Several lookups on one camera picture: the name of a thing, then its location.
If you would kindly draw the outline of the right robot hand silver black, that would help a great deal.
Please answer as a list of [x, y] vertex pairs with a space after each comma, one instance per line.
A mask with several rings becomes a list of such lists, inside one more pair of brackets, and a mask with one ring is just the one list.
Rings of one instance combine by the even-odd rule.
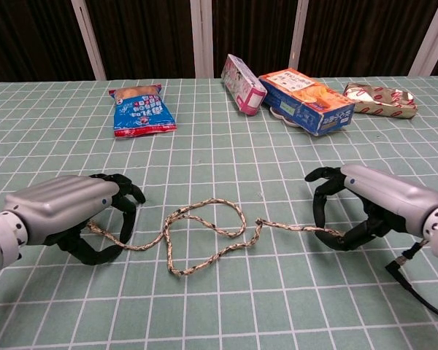
[[[319, 228], [316, 236], [326, 246], [338, 251], [354, 250], [394, 230], [429, 241], [438, 258], [438, 191], [356, 164], [316, 168], [304, 178], [307, 182], [318, 179], [326, 182], [315, 189], [312, 208]], [[324, 230], [324, 209], [327, 197], [342, 190], [361, 199], [367, 219], [343, 236], [333, 236]]]

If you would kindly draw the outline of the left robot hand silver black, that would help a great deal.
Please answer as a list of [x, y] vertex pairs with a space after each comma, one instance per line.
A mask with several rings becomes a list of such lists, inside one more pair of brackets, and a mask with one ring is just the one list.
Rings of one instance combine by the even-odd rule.
[[119, 240], [127, 243], [137, 215], [137, 206], [128, 196], [145, 202], [142, 190], [122, 174], [67, 175], [8, 194], [4, 211], [20, 220], [28, 244], [56, 244], [85, 265], [101, 265], [113, 261], [123, 248], [113, 244], [98, 252], [81, 238], [81, 231], [111, 206], [123, 214]]

